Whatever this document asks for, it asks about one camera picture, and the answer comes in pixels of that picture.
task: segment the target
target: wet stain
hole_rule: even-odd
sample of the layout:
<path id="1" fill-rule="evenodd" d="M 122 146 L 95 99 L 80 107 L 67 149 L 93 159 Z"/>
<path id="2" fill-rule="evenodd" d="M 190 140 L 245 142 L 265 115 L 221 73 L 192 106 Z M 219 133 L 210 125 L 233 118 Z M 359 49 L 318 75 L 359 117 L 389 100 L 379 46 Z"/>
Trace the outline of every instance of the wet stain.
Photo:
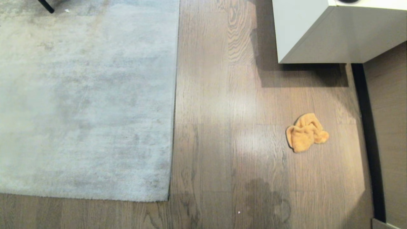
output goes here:
<path id="1" fill-rule="evenodd" d="M 245 203 L 252 218 L 250 229 L 290 228 L 290 202 L 282 197 L 281 192 L 272 192 L 270 184 L 260 178 L 251 180 L 245 189 L 249 193 Z"/>

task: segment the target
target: white cabinet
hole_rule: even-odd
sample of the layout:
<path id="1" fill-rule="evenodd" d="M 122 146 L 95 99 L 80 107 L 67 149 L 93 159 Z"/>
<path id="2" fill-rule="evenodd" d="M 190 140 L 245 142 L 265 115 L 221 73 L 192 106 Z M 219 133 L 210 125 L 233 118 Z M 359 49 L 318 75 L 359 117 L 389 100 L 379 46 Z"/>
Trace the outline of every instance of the white cabinet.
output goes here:
<path id="1" fill-rule="evenodd" d="M 364 63 L 407 40 L 407 0 L 273 0 L 279 63 Z"/>

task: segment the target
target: chair leg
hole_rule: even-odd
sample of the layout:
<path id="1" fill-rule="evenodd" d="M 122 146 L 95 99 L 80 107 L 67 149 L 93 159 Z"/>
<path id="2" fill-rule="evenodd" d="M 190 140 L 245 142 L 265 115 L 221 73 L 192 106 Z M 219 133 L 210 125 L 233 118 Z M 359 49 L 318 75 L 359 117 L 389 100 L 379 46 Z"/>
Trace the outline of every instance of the chair leg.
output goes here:
<path id="1" fill-rule="evenodd" d="M 45 0 L 38 0 L 50 13 L 54 12 L 54 9 Z"/>

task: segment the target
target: baseboard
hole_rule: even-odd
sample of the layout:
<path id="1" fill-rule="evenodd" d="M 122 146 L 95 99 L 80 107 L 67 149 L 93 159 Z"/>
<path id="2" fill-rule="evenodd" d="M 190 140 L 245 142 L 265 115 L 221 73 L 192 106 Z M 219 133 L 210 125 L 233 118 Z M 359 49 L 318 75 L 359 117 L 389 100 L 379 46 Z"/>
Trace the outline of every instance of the baseboard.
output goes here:
<path id="1" fill-rule="evenodd" d="M 372 229 L 400 229 L 391 224 L 383 223 L 377 219 L 372 219 Z"/>
<path id="2" fill-rule="evenodd" d="M 379 147 L 377 144 L 372 107 L 370 105 L 368 86 L 366 84 L 363 64 L 352 64 L 352 71 L 359 101 L 360 112 L 362 115 L 363 133 L 365 136 L 366 152 L 368 155 L 370 177 L 372 181 L 374 217 L 381 222 L 386 222 L 383 178 L 381 173 Z"/>

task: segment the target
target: wooden floor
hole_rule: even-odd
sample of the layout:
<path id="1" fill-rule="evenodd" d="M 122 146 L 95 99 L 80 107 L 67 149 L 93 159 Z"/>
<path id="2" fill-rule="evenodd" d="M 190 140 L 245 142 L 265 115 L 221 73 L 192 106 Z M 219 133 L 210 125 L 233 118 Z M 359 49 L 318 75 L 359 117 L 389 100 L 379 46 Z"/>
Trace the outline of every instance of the wooden floor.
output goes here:
<path id="1" fill-rule="evenodd" d="M 349 66 L 279 65 L 271 0 L 181 0 L 171 196 L 165 203 L 0 194 L 0 228 L 370 228 Z M 330 139 L 294 154 L 315 112 Z"/>

